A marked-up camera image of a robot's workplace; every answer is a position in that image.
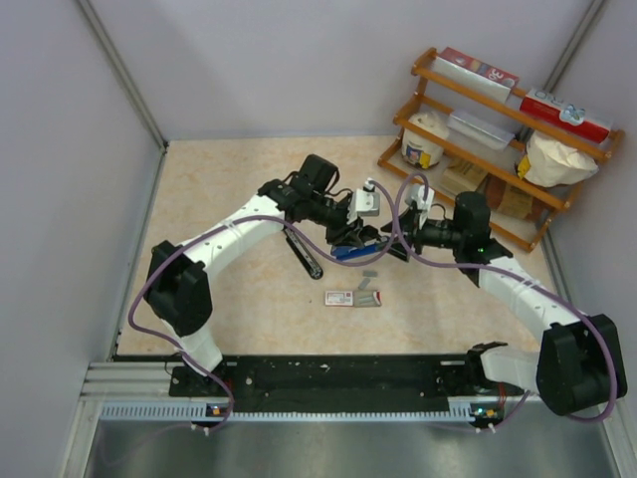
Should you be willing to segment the blue black stapler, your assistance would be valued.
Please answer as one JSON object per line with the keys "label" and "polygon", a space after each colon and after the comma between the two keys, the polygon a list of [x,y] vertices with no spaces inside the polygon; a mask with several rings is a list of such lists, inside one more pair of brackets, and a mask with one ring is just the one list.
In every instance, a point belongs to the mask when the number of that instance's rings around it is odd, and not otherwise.
{"label": "blue black stapler", "polygon": [[350,261],[379,253],[388,242],[387,238],[370,241],[362,247],[348,246],[332,246],[330,255],[337,261]]}

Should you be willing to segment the red white staple box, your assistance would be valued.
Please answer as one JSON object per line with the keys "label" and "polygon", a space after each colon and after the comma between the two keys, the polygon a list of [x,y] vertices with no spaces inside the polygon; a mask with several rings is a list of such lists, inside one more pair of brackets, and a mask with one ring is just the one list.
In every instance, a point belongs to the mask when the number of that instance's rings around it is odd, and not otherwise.
{"label": "red white staple box", "polygon": [[377,290],[326,291],[324,294],[326,307],[376,308],[382,305],[380,292]]}

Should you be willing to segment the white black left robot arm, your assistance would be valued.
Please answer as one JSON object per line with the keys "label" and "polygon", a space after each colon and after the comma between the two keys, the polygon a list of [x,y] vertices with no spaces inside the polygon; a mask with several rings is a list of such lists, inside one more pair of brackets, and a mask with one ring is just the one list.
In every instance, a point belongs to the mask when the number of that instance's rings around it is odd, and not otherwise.
{"label": "white black left robot arm", "polygon": [[378,215],[379,192],[365,182],[335,200],[332,190],[338,179],[336,165],[310,154],[299,170],[266,182],[234,214],[199,237],[153,248],[143,298],[176,341],[193,369],[191,382],[202,393],[219,392],[226,380],[209,322],[210,284],[227,266],[286,225],[305,220],[323,227],[332,246],[362,248],[378,239],[377,230],[363,220]]}

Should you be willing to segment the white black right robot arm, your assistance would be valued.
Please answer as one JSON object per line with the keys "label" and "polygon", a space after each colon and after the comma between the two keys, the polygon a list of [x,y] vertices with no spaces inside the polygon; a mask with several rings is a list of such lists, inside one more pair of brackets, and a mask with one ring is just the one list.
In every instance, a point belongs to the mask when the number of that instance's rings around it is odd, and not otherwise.
{"label": "white black right robot arm", "polygon": [[478,394],[500,382],[537,394],[556,415],[576,418],[579,411],[604,404],[612,412],[628,385],[615,324],[605,315],[588,316],[547,290],[514,254],[492,236],[485,196],[469,191],[455,199],[449,219],[429,216],[434,192],[413,184],[400,193],[407,208],[392,217],[400,246],[420,258],[426,247],[452,251],[451,268],[505,304],[539,343],[536,353],[504,343],[478,345],[464,370],[467,387]]}

